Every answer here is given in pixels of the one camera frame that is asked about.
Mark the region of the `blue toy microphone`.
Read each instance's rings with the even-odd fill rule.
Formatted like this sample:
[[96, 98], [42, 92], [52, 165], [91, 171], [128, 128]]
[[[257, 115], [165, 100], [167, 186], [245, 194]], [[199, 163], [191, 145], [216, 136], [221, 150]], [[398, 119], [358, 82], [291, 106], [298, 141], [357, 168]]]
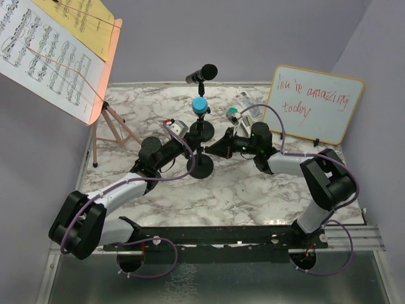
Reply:
[[196, 97], [192, 101], [192, 110], [196, 115], [202, 115], [208, 110], [208, 102], [204, 97]]

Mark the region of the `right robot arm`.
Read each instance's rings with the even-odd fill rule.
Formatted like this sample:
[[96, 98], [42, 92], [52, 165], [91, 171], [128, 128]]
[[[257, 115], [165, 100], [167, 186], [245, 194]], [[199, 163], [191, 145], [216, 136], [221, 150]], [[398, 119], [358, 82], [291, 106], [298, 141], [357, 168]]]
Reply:
[[253, 155], [256, 168], [265, 174], [288, 174], [304, 178], [311, 200], [291, 225], [290, 239], [299, 248], [306, 247], [333, 213], [358, 195], [356, 179], [334, 150], [316, 154], [287, 153], [273, 146], [272, 133], [264, 122], [251, 127], [249, 137], [234, 134], [229, 127], [224, 136], [206, 147], [205, 152], [230, 159], [233, 154]]

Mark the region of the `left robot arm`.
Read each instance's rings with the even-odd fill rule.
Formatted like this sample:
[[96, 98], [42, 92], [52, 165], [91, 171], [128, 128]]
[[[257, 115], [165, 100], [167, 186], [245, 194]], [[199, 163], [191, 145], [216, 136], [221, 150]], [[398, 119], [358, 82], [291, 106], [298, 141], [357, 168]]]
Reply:
[[124, 218], [107, 221], [106, 217], [153, 190], [163, 180], [160, 169], [180, 155], [192, 158], [202, 141], [190, 132], [165, 144], [157, 137], [144, 139], [139, 158], [126, 176], [98, 191], [73, 191], [67, 196], [49, 230], [50, 240], [59, 244], [63, 254], [71, 253], [79, 260], [107, 244], [119, 243], [126, 250], [136, 248], [140, 241], [136, 224]]

